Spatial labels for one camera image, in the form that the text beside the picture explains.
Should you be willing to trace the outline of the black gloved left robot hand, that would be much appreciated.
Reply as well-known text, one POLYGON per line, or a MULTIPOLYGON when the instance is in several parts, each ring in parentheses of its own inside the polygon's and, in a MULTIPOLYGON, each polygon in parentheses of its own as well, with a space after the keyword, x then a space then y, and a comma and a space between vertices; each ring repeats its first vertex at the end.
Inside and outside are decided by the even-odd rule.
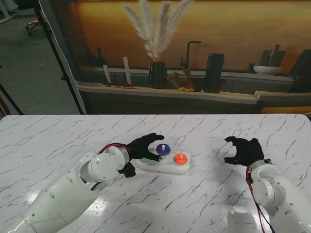
POLYGON ((129 149, 129 157, 131 159, 149 159, 153 161, 159 162, 161 160, 160 155, 153 154, 149 151, 149 146, 151 143, 163 140, 165 137, 163 135, 159 135, 156 133, 150 133, 148 135, 144 135, 140 138, 135 139, 131 143, 127 144, 127 148, 129 149))

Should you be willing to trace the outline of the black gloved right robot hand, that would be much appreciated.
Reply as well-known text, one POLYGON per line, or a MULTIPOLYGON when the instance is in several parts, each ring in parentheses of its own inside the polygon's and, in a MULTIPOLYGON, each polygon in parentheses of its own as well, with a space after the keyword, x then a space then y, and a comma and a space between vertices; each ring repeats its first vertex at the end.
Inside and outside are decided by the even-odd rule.
POLYGON ((234 157, 225 157, 225 163, 249 166, 258 160, 264 159, 262 147, 256 138, 247 140, 244 138, 229 136, 225 141, 232 142, 232 145, 236 147, 236 155, 234 157))

